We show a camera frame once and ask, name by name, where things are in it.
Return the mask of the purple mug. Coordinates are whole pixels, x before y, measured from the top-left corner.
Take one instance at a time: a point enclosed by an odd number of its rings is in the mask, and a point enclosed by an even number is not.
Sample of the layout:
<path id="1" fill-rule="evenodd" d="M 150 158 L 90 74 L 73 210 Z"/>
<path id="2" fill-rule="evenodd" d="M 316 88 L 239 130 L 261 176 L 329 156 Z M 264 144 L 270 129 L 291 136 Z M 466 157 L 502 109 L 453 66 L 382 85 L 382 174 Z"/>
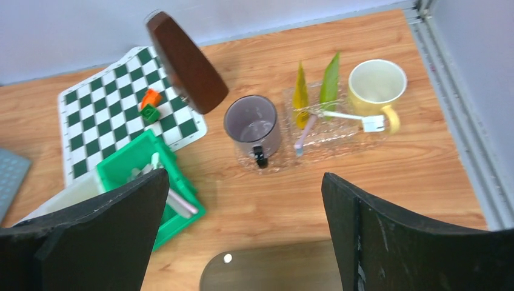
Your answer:
<path id="1" fill-rule="evenodd" d="M 243 96 L 232 103 L 224 115 L 224 129 L 236 147 L 261 152 L 265 158 L 282 143 L 278 110 L 261 95 Z"/>

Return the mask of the cream mug yellow handle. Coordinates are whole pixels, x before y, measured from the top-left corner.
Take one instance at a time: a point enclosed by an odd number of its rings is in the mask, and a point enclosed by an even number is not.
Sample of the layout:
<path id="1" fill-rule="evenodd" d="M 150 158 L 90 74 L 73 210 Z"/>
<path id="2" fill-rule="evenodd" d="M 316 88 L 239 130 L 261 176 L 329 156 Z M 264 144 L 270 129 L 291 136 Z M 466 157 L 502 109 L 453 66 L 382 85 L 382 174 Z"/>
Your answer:
<path id="1" fill-rule="evenodd" d="M 352 69 L 347 85 L 347 97 L 355 114 L 385 115 L 389 133 L 399 131 L 401 121 L 394 104 L 407 89 L 407 75 L 398 64 L 385 59 L 364 61 Z"/>

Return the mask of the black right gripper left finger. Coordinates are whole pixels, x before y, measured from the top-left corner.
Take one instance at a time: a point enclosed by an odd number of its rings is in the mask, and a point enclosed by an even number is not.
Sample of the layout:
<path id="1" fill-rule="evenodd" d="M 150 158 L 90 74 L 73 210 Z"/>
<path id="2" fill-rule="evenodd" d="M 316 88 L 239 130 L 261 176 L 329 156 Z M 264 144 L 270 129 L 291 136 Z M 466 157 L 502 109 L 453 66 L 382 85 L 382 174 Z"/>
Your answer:
<path id="1" fill-rule="evenodd" d="M 139 290 L 168 190 L 158 169 L 1 229 L 1 289 Z"/>

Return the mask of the yellow toothpaste tube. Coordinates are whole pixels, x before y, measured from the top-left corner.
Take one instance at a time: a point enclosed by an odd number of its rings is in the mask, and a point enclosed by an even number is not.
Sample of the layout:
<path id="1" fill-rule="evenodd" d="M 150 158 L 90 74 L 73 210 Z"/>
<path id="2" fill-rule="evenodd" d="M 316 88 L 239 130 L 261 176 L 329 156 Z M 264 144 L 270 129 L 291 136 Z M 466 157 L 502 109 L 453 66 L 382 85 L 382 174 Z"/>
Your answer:
<path id="1" fill-rule="evenodd" d="M 309 96 L 307 92 L 307 84 L 305 81 L 305 72 L 302 62 L 299 62 L 295 90 L 292 98 L 293 115 L 295 117 L 295 124 L 299 129 L 304 129 L 309 119 L 310 113 L 302 111 L 309 105 Z"/>

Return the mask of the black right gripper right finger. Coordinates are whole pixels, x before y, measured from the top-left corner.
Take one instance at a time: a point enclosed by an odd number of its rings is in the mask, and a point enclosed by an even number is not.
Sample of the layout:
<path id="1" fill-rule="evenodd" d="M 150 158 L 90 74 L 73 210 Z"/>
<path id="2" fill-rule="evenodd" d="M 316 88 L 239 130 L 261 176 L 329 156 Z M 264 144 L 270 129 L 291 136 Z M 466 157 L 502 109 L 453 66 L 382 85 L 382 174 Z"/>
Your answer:
<path id="1" fill-rule="evenodd" d="M 439 221 L 334 173 L 321 186 L 344 290 L 512 290 L 513 230 Z"/>

